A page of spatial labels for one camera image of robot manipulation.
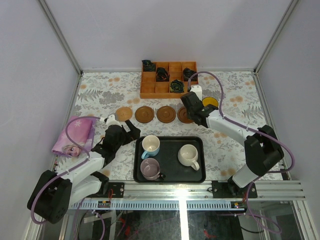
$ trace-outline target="white wall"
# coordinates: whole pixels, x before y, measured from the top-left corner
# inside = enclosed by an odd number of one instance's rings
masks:
[[[19,240],[77,74],[35,0],[0,1],[0,239]]]
[[[291,0],[47,0],[83,69],[254,68]]]
[[[296,157],[320,233],[320,1],[301,1],[263,65],[260,81],[280,140]]]

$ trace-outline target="small white cup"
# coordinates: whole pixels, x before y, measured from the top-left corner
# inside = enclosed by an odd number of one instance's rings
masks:
[[[194,170],[200,169],[198,160],[198,150],[191,144],[182,146],[178,152],[179,162],[184,166],[191,166]]]
[[[142,148],[144,150],[141,158],[147,159],[149,157],[154,157],[159,153],[160,150],[160,140],[156,136],[149,135],[142,140]]]

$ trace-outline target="mug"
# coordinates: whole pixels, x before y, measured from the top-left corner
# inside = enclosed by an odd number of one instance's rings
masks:
[[[160,140],[156,136],[149,135],[142,140],[142,148],[144,150],[141,158],[147,159],[149,157],[154,157],[159,153],[160,150]]]
[[[194,170],[200,169],[198,160],[198,150],[191,144],[182,146],[178,152],[179,162],[184,166],[191,166]]]
[[[166,175],[160,172],[160,164],[154,158],[147,158],[141,162],[140,170],[145,179],[153,181],[157,178],[165,179]]]

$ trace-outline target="mug handle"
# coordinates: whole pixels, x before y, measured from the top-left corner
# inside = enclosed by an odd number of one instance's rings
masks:
[[[192,163],[191,167],[196,171],[198,171],[200,169],[199,163],[197,161],[194,161]]]
[[[144,152],[142,153],[141,158],[144,160],[144,159],[147,159],[148,157],[149,157],[148,152],[147,152],[147,151],[144,151]]]
[[[165,180],[165,178],[166,178],[166,175],[164,175],[163,173],[159,173],[159,178],[161,178],[162,180]]]

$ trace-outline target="black tray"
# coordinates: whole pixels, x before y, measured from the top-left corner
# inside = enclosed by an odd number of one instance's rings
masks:
[[[150,181],[144,178],[141,173],[140,165],[144,149],[140,137],[135,144],[133,179],[137,183],[197,183],[200,184],[206,179],[206,165],[204,156],[204,145],[202,140],[197,136],[158,136],[160,140],[160,151],[156,159],[160,164],[161,173],[165,174],[165,179],[158,178]],[[178,152],[183,145],[191,144],[198,150],[198,164],[200,169],[194,170],[191,166],[184,166],[178,160]]]

